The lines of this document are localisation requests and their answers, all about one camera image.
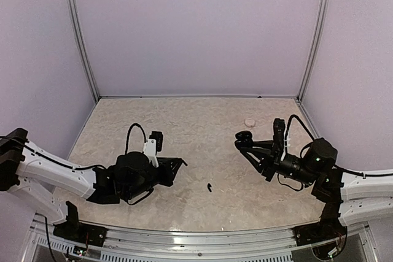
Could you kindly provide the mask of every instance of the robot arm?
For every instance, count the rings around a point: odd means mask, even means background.
[[[79,222],[76,206],[55,199],[40,182],[97,204],[118,204],[122,199],[133,205],[150,195],[158,184],[172,186],[184,163],[180,158],[157,157],[163,141],[158,131],[145,141],[143,152],[120,155],[108,168],[76,165],[52,155],[27,140],[27,133],[18,128],[0,140],[0,191],[17,196],[46,216],[55,225],[54,235],[82,243],[88,236],[91,244],[102,246],[106,229]],[[143,193],[147,194],[129,203]]]
[[[314,185],[311,194],[325,208],[320,222],[294,228],[298,245],[344,236],[349,225],[393,215],[393,170],[364,174],[340,168],[335,164],[337,150],[324,138],[306,145],[304,156],[288,154],[287,132],[284,120],[277,118],[272,141],[253,141],[251,132],[242,131],[235,146],[267,181],[277,173],[302,187]]]

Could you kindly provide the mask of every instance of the wall panel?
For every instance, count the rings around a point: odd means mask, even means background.
[[[319,0],[76,0],[103,96],[295,96]]]
[[[17,127],[67,157],[93,108],[66,0],[0,0],[0,134]],[[0,261],[16,261],[34,211],[0,193]]]
[[[304,105],[338,164],[392,169],[393,0],[330,0]],[[382,261],[391,261],[392,220],[371,222]]]

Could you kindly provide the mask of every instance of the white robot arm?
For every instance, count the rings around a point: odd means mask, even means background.
[[[127,152],[126,148],[115,165],[85,167],[46,152],[27,140],[26,130],[18,128],[0,140],[0,191],[15,195],[46,216],[55,225],[54,235],[77,242],[84,242],[88,236],[90,244],[102,246],[106,229],[80,223],[77,208],[54,198],[41,182],[97,204],[117,204],[121,199],[136,204],[157,184],[170,187],[184,163],[180,158],[157,158],[162,139],[161,132],[153,131],[145,139],[143,152]],[[129,203],[143,193],[147,194]]]

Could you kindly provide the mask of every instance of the small black object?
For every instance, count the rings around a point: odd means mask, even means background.
[[[162,151],[162,142],[164,139],[164,135],[161,131],[152,131],[152,134],[149,136],[149,139],[155,139],[155,150],[157,153]]]
[[[0,191],[7,191],[13,185],[18,185],[16,175],[22,155],[23,144],[27,142],[27,131],[17,128],[0,140]]]

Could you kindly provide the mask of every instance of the white bracket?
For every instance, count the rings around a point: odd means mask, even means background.
[[[52,155],[32,142],[29,142],[26,145],[35,152],[39,152],[61,164],[74,168],[83,167]],[[35,152],[31,152],[27,148],[23,149],[23,156],[25,156],[25,160],[20,162],[17,175],[32,177],[56,187],[61,187],[85,199],[88,199],[93,194],[95,191],[93,184],[96,182],[96,173],[94,171],[91,169],[83,171],[68,169],[46,160],[45,158],[37,155]]]
[[[155,139],[148,139],[143,146],[143,153],[149,158],[152,165],[158,168],[157,143]]]
[[[344,202],[340,206],[341,225],[349,226],[358,222],[393,216],[393,197],[367,198]]]
[[[17,196],[31,208],[48,218],[53,224],[66,221],[68,207],[65,202],[60,202],[35,179],[19,177],[19,185],[12,186],[8,192]]]
[[[387,174],[393,170],[369,171],[366,174]],[[360,198],[379,198],[393,196],[393,176],[366,177],[343,173],[341,180],[344,186],[341,188],[343,201]]]

